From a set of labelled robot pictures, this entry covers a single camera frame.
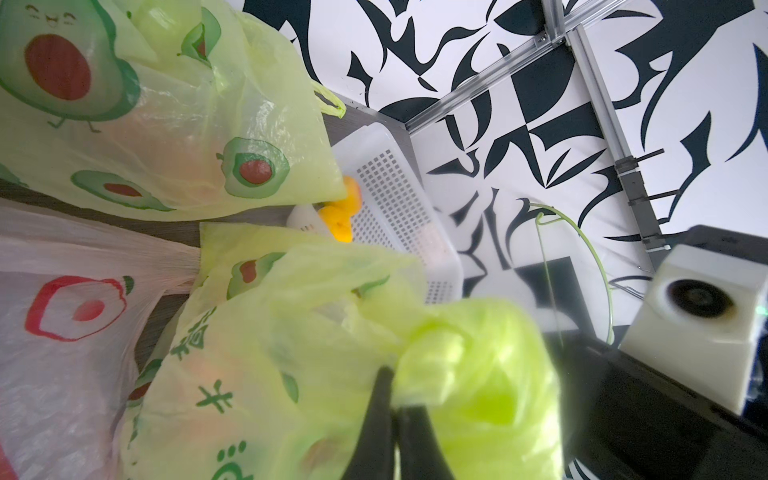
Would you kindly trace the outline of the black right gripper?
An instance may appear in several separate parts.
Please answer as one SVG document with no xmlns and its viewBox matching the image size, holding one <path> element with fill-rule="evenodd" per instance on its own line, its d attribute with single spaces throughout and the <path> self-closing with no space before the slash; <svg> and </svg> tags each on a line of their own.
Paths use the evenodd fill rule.
<svg viewBox="0 0 768 480">
<path fill-rule="evenodd" d="M 764 479 L 767 431 L 617 348 L 544 336 L 567 479 Z"/>
</svg>

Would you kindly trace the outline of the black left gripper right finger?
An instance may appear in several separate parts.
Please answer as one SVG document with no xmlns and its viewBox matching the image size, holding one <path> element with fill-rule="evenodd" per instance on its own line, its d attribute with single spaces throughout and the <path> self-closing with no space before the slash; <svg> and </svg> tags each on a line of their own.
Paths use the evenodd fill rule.
<svg viewBox="0 0 768 480">
<path fill-rule="evenodd" d="M 401 408 L 396 414 L 403 480 L 453 480 L 425 406 Z"/>
</svg>

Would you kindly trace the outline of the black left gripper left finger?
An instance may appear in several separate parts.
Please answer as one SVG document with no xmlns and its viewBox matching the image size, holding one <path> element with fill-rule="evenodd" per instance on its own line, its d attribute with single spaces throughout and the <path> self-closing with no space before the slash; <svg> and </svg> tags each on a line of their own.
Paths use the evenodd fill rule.
<svg viewBox="0 0 768 480">
<path fill-rule="evenodd" d="M 391 410 L 394 372 L 381 367 L 376 375 L 355 450 L 342 480 L 392 480 L 394 421 Z"/>
</svg>

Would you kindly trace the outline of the green avocado print plastic bag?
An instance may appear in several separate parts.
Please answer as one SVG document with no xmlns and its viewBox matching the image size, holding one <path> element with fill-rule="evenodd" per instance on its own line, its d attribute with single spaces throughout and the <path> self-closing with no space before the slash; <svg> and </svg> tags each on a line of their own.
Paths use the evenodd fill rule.
<svg viewBox="0 0 768 480">
<path fill-rule="evenodd" d="M 5 1 L 1 178 L 153 221 L 321 203 L 346 189 L 344 104 L 226 1 Z"/>
</svg>

